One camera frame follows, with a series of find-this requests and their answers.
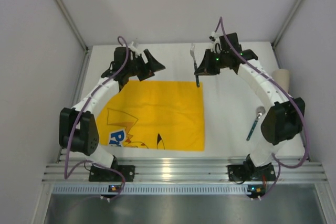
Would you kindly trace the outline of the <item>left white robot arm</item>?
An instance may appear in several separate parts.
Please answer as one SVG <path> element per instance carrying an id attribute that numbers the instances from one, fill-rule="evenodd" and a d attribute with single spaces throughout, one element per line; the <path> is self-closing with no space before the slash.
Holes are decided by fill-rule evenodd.
<path id="1" fill-rule="evenodd" d="M 59 145 L 107 168 L 115 168 L 117 159 L 99 144 L 96 118 L 130 77 L 143 81 L 165 69 L 148 49 L 138 51 L 134 46 L 117 47 L 113 58 L 96 86 L 72 108 L 63 108 L 59 117 Z"/>

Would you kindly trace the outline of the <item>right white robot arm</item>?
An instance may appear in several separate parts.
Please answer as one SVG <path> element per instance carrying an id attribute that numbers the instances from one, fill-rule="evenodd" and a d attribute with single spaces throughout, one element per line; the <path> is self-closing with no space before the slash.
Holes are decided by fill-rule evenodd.
<path id="1" fill-rule="evenodd" d="M 302 132 L 305 102 L 282 91 L 263 69 L 257 55 L 243 50 L 236 33 L 220 35 L 212 32 L 196 76 L 215 76 L 230 69 L 241 77 L 260 99 L 266 113 L 260 129 L 262 140 L 247 156 L 255 167 L 269 164 L 284 144 Z"/>

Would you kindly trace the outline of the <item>beige paper cup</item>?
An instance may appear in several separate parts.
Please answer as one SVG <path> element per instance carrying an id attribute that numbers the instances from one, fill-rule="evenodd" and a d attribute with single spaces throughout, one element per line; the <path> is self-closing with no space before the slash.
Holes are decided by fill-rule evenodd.
<path id="1" fill-rule="evenodd" d="M 275 82 L 280 85 L 286 92 L 289 91 L 290 71 L 287 69 L 277 69 L 272 72 Z"/>

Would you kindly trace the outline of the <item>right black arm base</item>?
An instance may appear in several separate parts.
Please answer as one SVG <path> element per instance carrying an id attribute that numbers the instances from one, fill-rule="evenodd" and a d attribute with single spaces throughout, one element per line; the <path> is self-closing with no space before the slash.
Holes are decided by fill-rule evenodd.
<path id="1" fill-rule="evenodd" d="M 274 166 L 271 163 L 256 167 L 250 155 L 246 157 L 242 164 L 228 165 L 227 169 L 229 181 L 237 184 L 252 181 L 269 182 L 276 178 Z"/>

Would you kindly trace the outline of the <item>yellow Pikachu cloth placemat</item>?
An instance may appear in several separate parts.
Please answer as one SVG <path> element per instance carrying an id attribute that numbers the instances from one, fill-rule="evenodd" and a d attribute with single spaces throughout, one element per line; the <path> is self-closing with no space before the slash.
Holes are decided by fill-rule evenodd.
<path id="1" fill-rule="evenodd" d="M 96 123 L 103 146 L 201 152 L 203 87 L 188 81 L 129 81 Z"/>

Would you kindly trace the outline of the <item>fork with green handle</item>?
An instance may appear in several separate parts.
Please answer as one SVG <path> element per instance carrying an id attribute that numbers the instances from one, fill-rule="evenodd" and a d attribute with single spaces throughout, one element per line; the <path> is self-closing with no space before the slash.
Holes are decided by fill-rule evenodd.
<path id="1" fill-rule="evenodd" d="M 193 43 L 191 43 L 190 55 L 193 59 L 194 71 L 196 71 L 197 70 L 197 63 L 196 63 L 196 58 L 195 58 L 195 45 Z M 197 75 L 194 75 L 194 76 L 195 76 L 195 80 L 196 80 L 196 86 L 199 88 L 200 87 L 199 76 L 197 76 Z"/>

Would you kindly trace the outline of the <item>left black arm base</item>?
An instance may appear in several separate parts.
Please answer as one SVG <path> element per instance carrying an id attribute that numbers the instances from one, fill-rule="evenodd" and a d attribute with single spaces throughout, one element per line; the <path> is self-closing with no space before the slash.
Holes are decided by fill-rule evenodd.
<path id="1" fill-rule="evenodd" d="M 126 182 L 133 182 L 135 176 L 135 166 L 119 165 L 117 171 L 121 173 Z M 122 177 L 110 170 L 92 166 L 89 175 L 90 182 L 122 182 Z"/>

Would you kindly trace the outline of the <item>spoon with green handle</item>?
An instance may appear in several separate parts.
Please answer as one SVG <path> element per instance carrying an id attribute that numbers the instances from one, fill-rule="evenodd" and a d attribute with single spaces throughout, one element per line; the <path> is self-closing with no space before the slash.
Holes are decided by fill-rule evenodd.
<path id="1" fill-rule="evenodd" d="M 263 106 L 259 106 L 256 109 L 256 118 L 255 118 L 255 120 L 254 120 L 254 122 L 251 126 L 251 129 L 250 129 L 248 135 L 247 135 L 246 141 L 250 140 L 250 138 L 251 138 L 251 136 L 252 136 L 257 124 L 258 124 L 259 119 L 265 114 L 265 112 L 266 112 L 266 110 Z"/>

